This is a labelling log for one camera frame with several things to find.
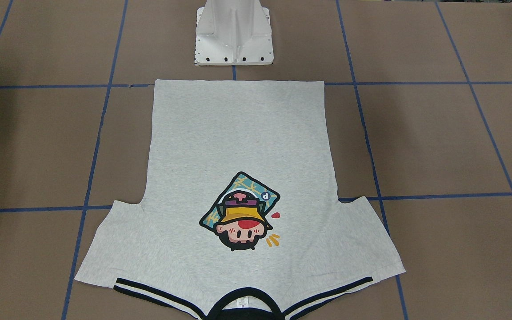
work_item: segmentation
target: cartoon character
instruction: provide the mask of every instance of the cartoon character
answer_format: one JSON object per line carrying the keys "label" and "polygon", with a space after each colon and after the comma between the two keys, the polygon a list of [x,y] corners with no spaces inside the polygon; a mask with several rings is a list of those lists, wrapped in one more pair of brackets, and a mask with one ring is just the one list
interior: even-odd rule
{"label": "cartoon character", "polygon": [[264,218],[266,203],[246,191],[227,194],[217,210],[221,219],[215,233],[226,247],[234,250],[252,249],[272,226]]}
{"label": "cartoon character", "polygon": [[273,227],[266,215],[280,195],[244,172],[236,174],[229,186],[199,224],[235,250],[254,250],[259,239]]}

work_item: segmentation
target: t-shirt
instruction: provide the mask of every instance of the t-shirt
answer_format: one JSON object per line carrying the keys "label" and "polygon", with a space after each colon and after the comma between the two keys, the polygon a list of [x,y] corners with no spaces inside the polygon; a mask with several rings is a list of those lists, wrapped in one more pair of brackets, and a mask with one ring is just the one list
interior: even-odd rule
{"label": "t-shirt", "polygon": [[295,319],[402,272],[367,199],[338,200],[323,82],[157,80],[144,198],[114,202],[75,279]]}

